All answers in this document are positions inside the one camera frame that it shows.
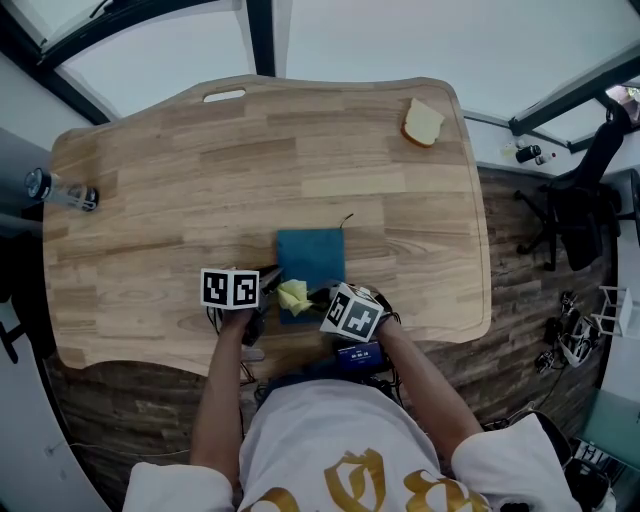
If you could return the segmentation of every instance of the gold print on shirt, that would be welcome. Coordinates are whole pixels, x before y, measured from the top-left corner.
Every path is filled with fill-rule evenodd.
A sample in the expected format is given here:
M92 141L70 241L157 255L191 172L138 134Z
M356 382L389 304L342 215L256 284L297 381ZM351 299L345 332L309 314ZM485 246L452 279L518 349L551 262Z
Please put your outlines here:
M289 491L283 489L282 487L274 487L273 489L269 489L253 505L255 505L256 503L260 503L261 501L273 503L276 507L278 507L278 510L280 512L300 512L296 499L291 495ZM242 512L251 512L253 505L242 509Z
M471 509L465 510L473 512L488 512L490 510L487 500L471 489L469 489L469 497L465 498L460 484L455 480L440 478L435 482L428 482L422 478L422 471L414 471L405 477L404 485L414 493L407 501L407 512L434 512L427 504L427 493L439 485L445 487L447 512L462 510L462 507L469 504Z
M338 476L338 468L342 464L358 465L349 474L351 493L347 492ZM364 495L366 485L364 479L365 471L369 472L369 476L373 481L373 489L376 496L376 504L373 509L368 509L360 503L360 498ZM377 512L382 507L387 494L382 457L378 452L371 449L365 451L364 455L354 455L351 452L346 452L335 466L324 470L324 478L331 498L344 512Z

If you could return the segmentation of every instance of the wooden table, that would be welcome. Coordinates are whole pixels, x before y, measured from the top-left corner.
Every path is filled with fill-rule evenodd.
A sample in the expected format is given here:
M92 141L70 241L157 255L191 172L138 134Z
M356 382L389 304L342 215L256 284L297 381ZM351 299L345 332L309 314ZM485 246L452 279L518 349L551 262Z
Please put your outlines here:
M400 134L413 97L445 116L429 149ZM101 194L93 213L45 208L47 296L69 366L129 359L206 375L215 334L200 269L272 264L278 229L337 227L352 213L347 279L384 293L414 340L460 343L489 327L482 194L444 82L204 83L60 136L52 170ZM281 326L277 306L271 317L256 376L326 353L317 326Z

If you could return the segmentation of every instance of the sleeve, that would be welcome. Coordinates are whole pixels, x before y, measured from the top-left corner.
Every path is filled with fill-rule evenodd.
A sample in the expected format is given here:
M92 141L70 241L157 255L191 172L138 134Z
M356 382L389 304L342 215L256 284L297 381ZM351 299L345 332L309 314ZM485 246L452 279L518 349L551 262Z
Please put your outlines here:
M533 414L504 430L465 439L451 457L451 468L495 509L526 503L536 512L580 512L553 445Z
M231 512L233 489L218 471L202 466L156 466L131 471L123 512Z

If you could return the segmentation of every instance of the person's arm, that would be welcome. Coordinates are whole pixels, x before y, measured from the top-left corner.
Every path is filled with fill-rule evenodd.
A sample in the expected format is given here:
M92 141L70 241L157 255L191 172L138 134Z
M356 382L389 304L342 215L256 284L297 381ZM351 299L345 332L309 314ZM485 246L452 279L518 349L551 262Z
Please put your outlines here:
M420 423L436 449L450 461L462 441L483 432L478 420L394 318L380 326L378 339L396 367Z
M191 438L190 463L238 479L240 433L240 356L244 329L253 310L227 312L211 358Z

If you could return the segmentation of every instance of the person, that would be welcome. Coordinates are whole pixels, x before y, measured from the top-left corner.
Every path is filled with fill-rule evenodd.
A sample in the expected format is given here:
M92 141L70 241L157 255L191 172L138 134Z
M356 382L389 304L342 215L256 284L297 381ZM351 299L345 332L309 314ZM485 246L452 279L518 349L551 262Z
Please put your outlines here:
M321 379L280 387L242 442L241 339L225 315L193 428L190 465L137 464L125 512L580 510L535 417L483 432L394 318L376 336L424 428L374 387ZM456 480L439 468L436 449Z

